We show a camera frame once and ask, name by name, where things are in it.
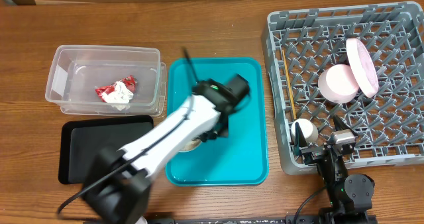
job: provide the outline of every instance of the plastic bin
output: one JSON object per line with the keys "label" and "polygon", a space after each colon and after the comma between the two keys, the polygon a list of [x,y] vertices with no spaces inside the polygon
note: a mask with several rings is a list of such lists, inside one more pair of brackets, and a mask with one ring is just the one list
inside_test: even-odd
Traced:
{"label": "plastic bin", "polygon": [[[334,131],[333,115],[360,135],[354,153],[345,160],[347,168],[424,163],[423,35],[424,13],[415,2],[270,13],[262,41],[284,172],[317,171],[293,155],[294,113],[317,125],[319,140],[310,145],[329,138]],[[358,38],[366,45],[380,88],[373,99],[360,91],[351,102],[334,105],[322,97],[317,81],[331,66],[348,64],[347,38]],[[288,97],[288,79],[294,107]]]}
{"label": "plastic bin", "polygon": [[[96,88],[129,75],[138,82],[130,103],[100,100]],[[54,55],[46,99],[65,114],[157,116],[163,111],[165,92],[166,65],[155,48],[65,45]]]}

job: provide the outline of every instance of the gray crate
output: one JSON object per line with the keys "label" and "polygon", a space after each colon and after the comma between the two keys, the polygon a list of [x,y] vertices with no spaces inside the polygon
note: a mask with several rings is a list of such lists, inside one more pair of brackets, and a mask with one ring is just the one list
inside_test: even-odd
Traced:
{"label": "gray crate", "polygon": [[[310,174],[293,155],[293,113],[315,123],[320,145],[338,115],[360,137],[347,168],[424,163],[424,14],[415,2],[279,11],[268,15],[262,35],[266,71],[274,98],[278,150],[287,174]],[[359,91],[350,103],[323,98],[317,81],[332,65],[346,64],[345,42],[359,38],[376,66],[380,89],[373,99]],[[288,76],[284,72],[286,54]],[[295,107],[290,105],[290,79]]]}

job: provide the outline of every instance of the teal tray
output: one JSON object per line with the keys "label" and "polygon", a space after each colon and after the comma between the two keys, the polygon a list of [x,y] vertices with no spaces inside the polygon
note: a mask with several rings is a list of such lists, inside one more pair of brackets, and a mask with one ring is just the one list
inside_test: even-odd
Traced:
{"label": "teal tray", "polygon": [[[229,117],[229,136],[209,140],[195,150],[178,153],[166,165],[166,176],[177,186],[256,185],[268,175],[268,144],[264,86],[259,63],[252,58],[194,58],[200,80],[225,84],[240,74],[249,82],[251,100],[245,98],[238,113]],[[184,59],[170,67],[167,114],[174,112],[191,93]]]}

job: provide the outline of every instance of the black tray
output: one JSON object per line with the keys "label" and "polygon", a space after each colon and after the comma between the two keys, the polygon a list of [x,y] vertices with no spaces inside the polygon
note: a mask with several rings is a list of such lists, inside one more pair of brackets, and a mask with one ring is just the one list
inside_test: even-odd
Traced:
{"label": "black tray", "polygon": [[118,150],[152,129],[153,119],[148,115],[66,123],[62,127],[59,182],[82,183],[102,148],[112,146]]}

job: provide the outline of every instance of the transparent box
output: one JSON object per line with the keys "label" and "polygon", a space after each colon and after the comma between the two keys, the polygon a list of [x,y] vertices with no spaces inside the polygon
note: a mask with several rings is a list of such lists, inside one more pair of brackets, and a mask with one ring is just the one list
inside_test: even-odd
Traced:
{"label": "transparent box", "polygon": [[[102,102],[95,89],[129,75],[137,80],[130,103]],[[158,116],[165,92],[166,65],[155,48],[64,45],[53,58],[46,100],[58,104],[65,114]]]}

